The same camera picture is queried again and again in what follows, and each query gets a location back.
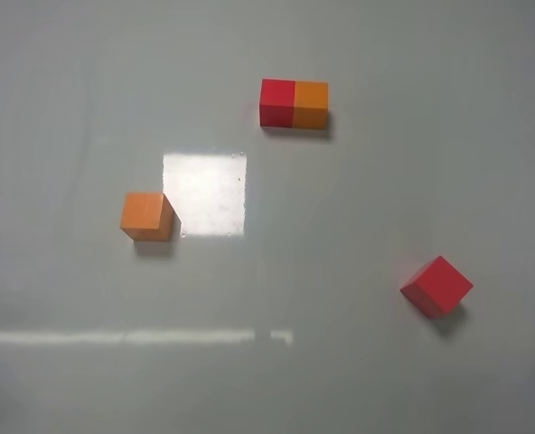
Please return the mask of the orange template cube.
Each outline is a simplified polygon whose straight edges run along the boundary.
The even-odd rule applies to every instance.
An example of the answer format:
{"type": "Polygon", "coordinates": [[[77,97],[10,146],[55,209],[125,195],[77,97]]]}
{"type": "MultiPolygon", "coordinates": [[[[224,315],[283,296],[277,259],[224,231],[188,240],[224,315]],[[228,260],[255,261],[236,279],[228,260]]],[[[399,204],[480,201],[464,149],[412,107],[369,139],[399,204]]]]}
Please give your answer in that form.
{"type": "Polygon", "coordinates": [[[297,80],[292,127],[326,130],[328,103],[327,82],[297,80]]]}

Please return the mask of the red template cube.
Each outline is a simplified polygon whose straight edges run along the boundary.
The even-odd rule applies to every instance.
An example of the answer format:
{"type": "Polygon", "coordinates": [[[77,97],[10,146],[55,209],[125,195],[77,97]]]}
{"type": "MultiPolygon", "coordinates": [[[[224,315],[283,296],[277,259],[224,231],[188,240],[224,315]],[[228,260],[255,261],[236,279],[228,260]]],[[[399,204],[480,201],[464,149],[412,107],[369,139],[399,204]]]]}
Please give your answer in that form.
{"type": "Polygon", "coordinates": [[[259,97],[262,127],[292,127],[295,106],[294,80],[263,79],[259,97]]]}

